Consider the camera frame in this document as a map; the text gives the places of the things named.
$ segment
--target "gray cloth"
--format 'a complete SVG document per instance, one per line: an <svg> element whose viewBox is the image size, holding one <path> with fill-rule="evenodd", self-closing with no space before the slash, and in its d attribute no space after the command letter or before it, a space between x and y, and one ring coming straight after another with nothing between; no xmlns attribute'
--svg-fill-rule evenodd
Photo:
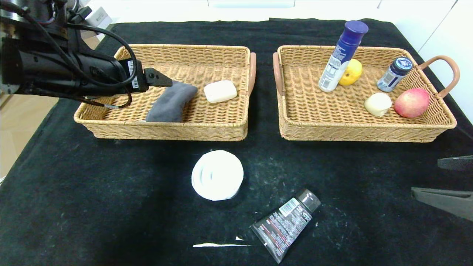
<svg viewBox="0 0 473 266"><path fill-rule="evenodd" d="M154 102L146 122L182 122L184 105L196 93L195 86L173 80L173 85Z"/></svg>

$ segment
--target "tube cap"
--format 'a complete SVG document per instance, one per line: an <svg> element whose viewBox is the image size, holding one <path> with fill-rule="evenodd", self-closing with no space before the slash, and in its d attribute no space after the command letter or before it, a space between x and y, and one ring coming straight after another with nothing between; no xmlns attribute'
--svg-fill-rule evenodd
<svg viewBox="0 0 473 266"><path fill-rule="evenodd" d="M348 45L359 45L361 39L368 32L368 26L358 20L350 20L345 23L340 40Z"/></svg>
<svg viewBox="0 0 473 266"><path fill-rule="evenodd" d="M306 188L296 194L296 198L302 202L311 213L320 206L320 200L314 195L314 193Z"/></svg>

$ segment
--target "wicker basket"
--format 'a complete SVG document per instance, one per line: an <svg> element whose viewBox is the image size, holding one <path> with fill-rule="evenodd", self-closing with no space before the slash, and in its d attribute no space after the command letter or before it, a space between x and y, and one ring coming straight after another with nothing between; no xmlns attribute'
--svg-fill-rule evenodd
<svg viewBox="0 0 473 266"><path fill-rule="evenodd" d="M83 124L97 138L192 141L240 141L247 135L248 103L254 86L256 54L241 46L211 45L130 45L143 68L153 67L173 80L192 84L198 92L186 104L183 123L144 122L152 104L165 88L150 87L134 94L132 104L124 109L108 109L81 104L74 120ZM115 54L118 60L129 58L123 47ZM220 103L209 103L205 85L231 80L237 96ZM99 101L120 105L127 96L102 98Z"/></svg>
<svg viewBox="0 0 473 266"><path fill-rule="evenodd" d="M363 64L363 73L350 86L323 92L318 81L335 46L285 45L273 55L274 75L278 91L279 127L281 136L299 141L378 141L431 142L439 134L456 126L456 120L443 101L458 82L456 63L446 56L437 56L417 65L403 49L359 47L354 55ZM408 57L414 64L409 74L388 93L393 103L407 89L421 87L430 93L430 106L416 118L404 118L393 107L383 117L371 115L364 101L380 92L376 82L392 61ZM433 61L443 59L454 71L454 81L437 93L422 71Z"/></svg>

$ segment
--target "small jar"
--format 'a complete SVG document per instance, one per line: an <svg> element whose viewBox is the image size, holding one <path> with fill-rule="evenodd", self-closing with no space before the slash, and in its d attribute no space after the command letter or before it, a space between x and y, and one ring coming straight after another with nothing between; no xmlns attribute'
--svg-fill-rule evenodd
<svg viewBox="0 0 473 266"><path fill-rule="evenodd" d="M409 73L412 69L412 62L407 57L398 57L388 67L386 73L377 82L380 90L385 92L393 91L394 87Z"/></svg>

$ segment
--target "basket handle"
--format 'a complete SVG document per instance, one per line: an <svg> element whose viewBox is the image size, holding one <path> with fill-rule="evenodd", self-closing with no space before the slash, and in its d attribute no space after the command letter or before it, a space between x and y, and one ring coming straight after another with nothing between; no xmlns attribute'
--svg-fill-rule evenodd
<svg viewBox="0 0 473 266"><path fill-rule="evenodd" d="M276 89L279 95L283 96L283 84L281 77L281 67L279 66L279 55L278 53L272 54L272 67L274 68L274 81L276 82Z"/></svg>
<svg viewBox="0 0 473 266"><path fill-rule="evenodd" d="M254 81L256 79L256 53L250 54L250 83L248 84L248 97L253 91Z"/></svg>
<svg viewBox="0 0 473 266"><path fill-rule="evenodd" d="M451 59L450 57L446 55L437 55L435 57L432 57L430 60L425 61L423 64L419 65L419 68L421 70L424 70L430 64L432 64L433 62L439 59L442 59L445 62L447 62L453 71L453 81L448 86L446 86L445 89L443 89L441 92L437 94L437 96L439 96L440 98L443 98L447 96L447 94L453 89L453 87L455 87L455 85L460 80L460 69L458 68L458 65L455 63L455 61L453 61L453 59Z"/></svg>

